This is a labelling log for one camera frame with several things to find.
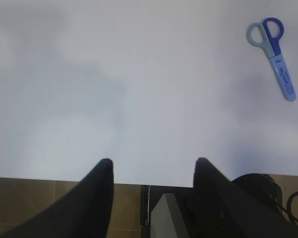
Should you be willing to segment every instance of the white surface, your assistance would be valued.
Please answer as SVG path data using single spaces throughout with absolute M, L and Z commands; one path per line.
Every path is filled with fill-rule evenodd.
M 298 96 L 298 0 L 1 0 L 0 177 L 298 175 L 298 98 L 245 38 L 271 16 Z

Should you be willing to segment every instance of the blue handle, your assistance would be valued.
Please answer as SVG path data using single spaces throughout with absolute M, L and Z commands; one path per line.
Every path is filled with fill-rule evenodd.
M 279 31 L 278 31 L 278 34 L 276 37 L 272 37 L 272 34 L 269 31 L 269 28 L 267 25 L 267 23 L 269 21 L 275 22 L 278 25 Z M 280 55 L 282 53 L 282 51 L 279 46 L 279 40 L 281 39 L 281 37 L 284 34 L 284 31 L 285 31 L 284 25 L 282 24 L 282 22 L 280 20 L 278 20 L 277 18 L 274 18 L 274 17 L 266 18 L 263 21 L 263 25 L 264 25 L 265 31 L 267 33 L 268 39 L 270 41 L 270 44 L 272 45 L 272 47 L 274 49 L 275 55 L 277 55 L 277 56 Z
M 269 62 L 285 99 L 291 102 L 294 101 L 297 96 L 283 55 L 272 57 L 269 59 Z

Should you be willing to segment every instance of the black cable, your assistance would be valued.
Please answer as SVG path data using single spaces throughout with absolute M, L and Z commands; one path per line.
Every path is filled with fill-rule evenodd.
M 288 217 L 289 217 L 289 220 L 292 222 L 292 223 L 295 223 L 298 222 L 295 217 L 293 216 L 293 213 L 292 213 L 292 202 L 293 202 L 293 199 L 295 197 L 298 196 L 298 192 L 294 192 L 292 195 L 289 196 L 288 200 L 287 200 L 287 211 L 288 211 Z
M 285 209 L 284 207 L 282 207 L 278 202 L 276 202 L 276 205 L 283 211 L 286 212 L 287 215 L 289 216 L 289 212 L 287 211 L 287 209 Z M 292 215 L 292 218 L 294 219 L 294 221 L 296 221 L 298 223 L 298 218 L 296 218 L 294 215 Z

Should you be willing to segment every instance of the gray object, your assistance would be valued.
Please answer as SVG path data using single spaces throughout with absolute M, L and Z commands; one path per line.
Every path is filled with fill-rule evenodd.
M 165 193 L 154 207 L 150 222 L 151 238 L 189 238 L 177 200 Z

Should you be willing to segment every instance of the black object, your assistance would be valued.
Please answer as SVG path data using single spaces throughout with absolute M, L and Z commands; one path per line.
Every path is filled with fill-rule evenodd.
M 0 238 L 105 238 L 113 194 L 113 164 L 103 159 L 58 202 Z
M 298 227 L 285 220 L 275 201 L 271 180 L 252 174 L 230 182 L 207 159 L 199 158 L 193 188 L 143 189 L 149 191 L 149 225 L 143 227 L 142 237 L 149 236 L 154 206 L 164 193 L 172 192 L 192 238 L 298 238 Z

